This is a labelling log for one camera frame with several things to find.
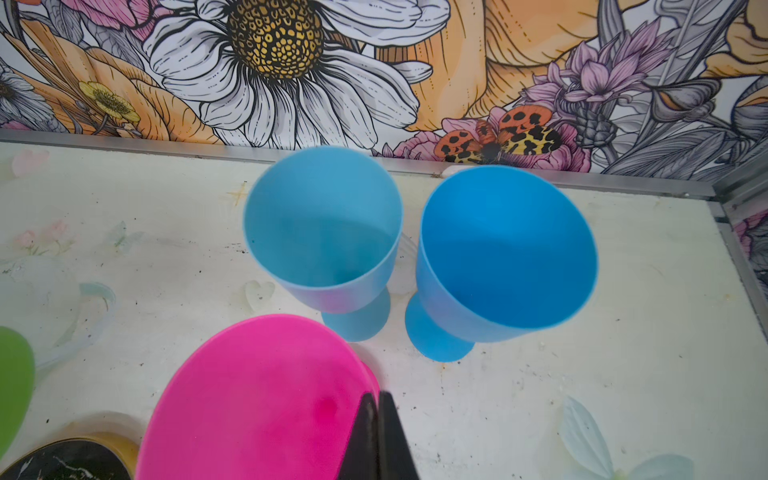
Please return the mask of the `pink wine glass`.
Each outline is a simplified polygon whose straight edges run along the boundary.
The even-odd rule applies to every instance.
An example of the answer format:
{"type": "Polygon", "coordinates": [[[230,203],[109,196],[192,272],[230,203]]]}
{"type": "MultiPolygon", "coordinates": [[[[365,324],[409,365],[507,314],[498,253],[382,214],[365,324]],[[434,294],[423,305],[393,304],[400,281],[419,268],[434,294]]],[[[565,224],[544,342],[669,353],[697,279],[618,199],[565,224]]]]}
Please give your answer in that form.
{"type": "Polygon", "coordinates": [[[139,479],[334,479],[361,398],[379,384],[331,329],[264,315],[177,370],[139,448],[139,479]]]}

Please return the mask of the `blue wine glass front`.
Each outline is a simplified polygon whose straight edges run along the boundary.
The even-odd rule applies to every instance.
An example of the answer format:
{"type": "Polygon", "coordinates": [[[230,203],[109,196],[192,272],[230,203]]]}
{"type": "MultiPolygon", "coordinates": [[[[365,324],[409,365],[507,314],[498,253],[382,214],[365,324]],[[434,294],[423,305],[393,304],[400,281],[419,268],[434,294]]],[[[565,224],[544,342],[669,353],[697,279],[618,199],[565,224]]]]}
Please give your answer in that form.
{"type": "Polygon", "coordinates": [[[388,320],[403,226],[402,198],[385,168],[330,146],[269,167],[243,217],[245,243],[262,269],[348,342],[373,338],[388,320]]]}

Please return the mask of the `blue wine glass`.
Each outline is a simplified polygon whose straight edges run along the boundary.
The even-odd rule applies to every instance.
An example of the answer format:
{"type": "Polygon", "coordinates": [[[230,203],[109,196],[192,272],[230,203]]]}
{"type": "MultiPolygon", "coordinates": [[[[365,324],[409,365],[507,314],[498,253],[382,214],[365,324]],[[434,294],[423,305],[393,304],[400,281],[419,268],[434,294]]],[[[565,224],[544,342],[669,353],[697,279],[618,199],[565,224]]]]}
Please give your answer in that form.
{"type": "Polygon", "coordinates": [[[243,217],[245,243],[262,269],[348,342],[373,338],[388,320],[403,226],[402,198],[385,168],[330,146],[269,167],[243,217]]]}
{"type": "Polygon", "coordinates": [[[455,362],[569,320],[597,277],[593,234],[564,193],[520,169],[472,167],[423,209],[406,331],[425,357],[455,362]]]}

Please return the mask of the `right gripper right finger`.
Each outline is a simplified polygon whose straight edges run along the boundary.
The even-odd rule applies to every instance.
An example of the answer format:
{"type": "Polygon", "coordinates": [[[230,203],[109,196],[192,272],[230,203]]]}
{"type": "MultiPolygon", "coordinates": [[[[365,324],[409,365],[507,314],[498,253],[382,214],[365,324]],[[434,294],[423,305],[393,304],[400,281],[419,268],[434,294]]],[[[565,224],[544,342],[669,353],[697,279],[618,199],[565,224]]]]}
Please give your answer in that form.
{"type": "Polygon", "coordinates": [[[378,402],[377,472],[381,480],[419,480],[394,398],[386,391],[378,402]]]}

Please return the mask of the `green wine glass front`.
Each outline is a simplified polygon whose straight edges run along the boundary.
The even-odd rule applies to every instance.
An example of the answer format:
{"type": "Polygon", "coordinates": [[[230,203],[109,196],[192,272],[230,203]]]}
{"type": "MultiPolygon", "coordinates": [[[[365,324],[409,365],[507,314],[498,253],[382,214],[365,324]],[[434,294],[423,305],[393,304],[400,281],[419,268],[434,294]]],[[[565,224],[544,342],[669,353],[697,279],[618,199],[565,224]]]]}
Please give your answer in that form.
{"type": "Polygon", "coordinates": [[[4,456],[13,443],[32,398],[35,361],[28,341],[18,332],[1,327],[1,444],[4,456]]]}

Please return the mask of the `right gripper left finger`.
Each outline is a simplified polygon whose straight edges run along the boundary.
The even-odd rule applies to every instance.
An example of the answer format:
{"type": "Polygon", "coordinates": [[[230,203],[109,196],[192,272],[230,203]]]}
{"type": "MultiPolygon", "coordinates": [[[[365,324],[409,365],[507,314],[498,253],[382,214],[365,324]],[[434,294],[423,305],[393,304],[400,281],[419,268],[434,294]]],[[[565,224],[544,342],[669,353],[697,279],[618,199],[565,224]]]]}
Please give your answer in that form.
{"type": "Polygon", "coordinates": [[[378,478],[378,409],[374,395],[362,396],[337,480],[378,478]]]}

